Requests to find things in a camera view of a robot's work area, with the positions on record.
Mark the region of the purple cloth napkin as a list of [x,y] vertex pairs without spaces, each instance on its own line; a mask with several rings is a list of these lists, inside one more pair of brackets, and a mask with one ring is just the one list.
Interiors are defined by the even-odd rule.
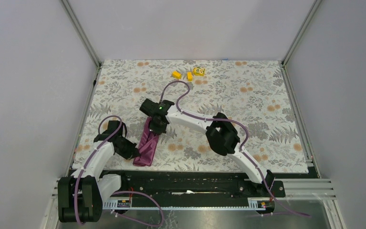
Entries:
[[133,160],[134,166],[149,167],[153,163],[155,151],[159,141],[159,135],[150,131],[149,124],[151,121],[152,119],[150,117],[148,117],[145,121],[142,136],[138,144],[140,156]]

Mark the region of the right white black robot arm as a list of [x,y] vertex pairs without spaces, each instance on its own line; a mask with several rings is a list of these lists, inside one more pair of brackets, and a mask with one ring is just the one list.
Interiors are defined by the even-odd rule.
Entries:
[[168,100],[156,103],[145,99],[140,111],[151,118],[149,131],[154,134],[166,133],[169,124],[182,125],[204,134],[210,148],[216,154],[229,157],[247,174],[254,183],[256,194],[265,197],[273,191],[275,176],[245,149],[245,141],[240,140],[238,131],[233,125],[242,127],[245,138],[248,139],[249,133],[240,122],[228,119],[222,113],[210,116],[185,111]]

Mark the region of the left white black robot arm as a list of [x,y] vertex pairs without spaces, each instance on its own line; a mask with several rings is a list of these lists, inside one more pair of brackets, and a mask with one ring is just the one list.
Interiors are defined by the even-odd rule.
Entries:
[[106,163],[115,154],[126,160],[139,157],[137,144],[126,138],[126,124],[116,115],[105,118],[108,127],[94,138],[93,150],[82,166],[58,182],[58,216],[62,223],[97,222],[103,202],[112,193],[123,196],[129,184],[120,175],[101,176]]

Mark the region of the yellow block left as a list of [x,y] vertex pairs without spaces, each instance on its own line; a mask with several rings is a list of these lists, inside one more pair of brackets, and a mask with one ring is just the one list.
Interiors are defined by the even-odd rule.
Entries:
[[180,80],[180,79],[181,79],[181,77],[182,77],[182,74],[181,74],[181,73],[179,73],[179,72],[177,72],[177,71],[173,71],[173,72],[172,72],[172,77],[173,77],[173,78],[175,78],[175,79]]

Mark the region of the yellow block middle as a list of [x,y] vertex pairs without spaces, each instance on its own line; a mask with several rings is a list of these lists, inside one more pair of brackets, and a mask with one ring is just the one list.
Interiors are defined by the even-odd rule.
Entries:
[[193,81],[193,74],[191,72],[187,72],[186,78],[187,78],[188,82],[192,82]]

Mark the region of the yellow patterned block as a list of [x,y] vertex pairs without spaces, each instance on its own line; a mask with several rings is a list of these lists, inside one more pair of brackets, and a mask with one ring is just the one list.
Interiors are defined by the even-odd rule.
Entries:
[[195,68],[193,68],[193,74],[196,75],[196,76],[204,76],[205,75],[205,69],[195,67]]

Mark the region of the floral tablecloth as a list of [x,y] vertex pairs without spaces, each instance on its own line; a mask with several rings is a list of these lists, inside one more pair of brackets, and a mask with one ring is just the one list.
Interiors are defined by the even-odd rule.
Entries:
[[[193,68],[205,69],[204,76]],[[182,74],[180,80],[172,72]],[[193,74],[188,82],[187,72]],[[80,168],[93,150],[100,122],[122,118],[128,140],[139,143],[146,115],[145,99],[180,100],[180,107],[204,115],[225,114],[234,124],[245,148],[273,173],[307,173],[308,166],[294,112],[277,61],[106,60],[96,84],[73,169]]]

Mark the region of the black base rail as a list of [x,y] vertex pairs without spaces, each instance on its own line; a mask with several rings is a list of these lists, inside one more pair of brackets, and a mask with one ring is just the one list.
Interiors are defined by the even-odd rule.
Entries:
[[120,190],[135,191],[131,196],[133,207],[154,206],[138,192],[151,196],[163,208],[247,207],[249,198],[270,200],[271,195],[286,196],[281,181],[274,180],[267,191],[264,185],[248,180],[245,173],[105,170],[100,177],[105,175],[120,175]]

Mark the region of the left aluminium frame post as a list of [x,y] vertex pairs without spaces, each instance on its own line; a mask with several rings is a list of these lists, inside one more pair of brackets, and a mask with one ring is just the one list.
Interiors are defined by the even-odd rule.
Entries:
[[84,48],[86,49],[90,59],[92,60],[93,64],[100,68],[102,63],[100,61],[100,58],[98,57],[96,51],[94,50],[94,47],[92,46],[86,32],[83,29],[82,24],[80,23],[78,16],[76,15],[71,3],[69,0],[59,0],[61,3],[67,17],[69,18],[71,24],[73,25],[77,35],[79,36]]

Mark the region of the aluminium frame post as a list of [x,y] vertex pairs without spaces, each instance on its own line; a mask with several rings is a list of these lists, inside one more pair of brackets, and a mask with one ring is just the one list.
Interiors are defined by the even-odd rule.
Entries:
[[291,60],[291,57],[293,56],[294,52],[296,51],[299,43],[301,42],[301,39],[303,38],[303,35],[305,34],[306,30],[308,29],[309,24],[311,23],[312,19],[314,18],[315,14],[317,13],[320,5],[322,4],[323,0],[315,0],[308,11],[304,21],[301,24],[301,27],[299,28],[294,40],[292,41],[287,53],[285,54],[284,58],[282,59],[281,64],[287,65],[289,61]]
[[84,48],[86,49],[90,59],[92,60],[93,64],[100,68],[102,63],[100,61],[100,58],[98,57],[96,51],[94,50],[94,47],[92,46],[86,32],[83,29],[82,24],[80,23],[78,16],[76,15],[71,3],[69,0],[59,0],[61,3],[67,17],[69,18],[71,24],[73,25],[77,35],[79,36]]

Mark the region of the right aluminium frame post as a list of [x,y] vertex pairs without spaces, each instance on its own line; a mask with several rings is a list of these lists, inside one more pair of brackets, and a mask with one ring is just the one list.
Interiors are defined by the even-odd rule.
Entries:
[[282,59],[281,64],[287,65],[289,61],[291,60],[291,57],[293,56],[294,52],[296,51],[299,43],[301,42],[301,39],[303,38],[303,35],[305,34],[306,30],[308,29],[309,24],[311,23],[312,19],[314,18],[315,14],[317,13],[320,5],[322,4],[323,0],[315,0],[308,11],[304,21],[301,24],[301,27],[299,28],[294,40],[292,41],[287,53],[285,54],[284,58]]

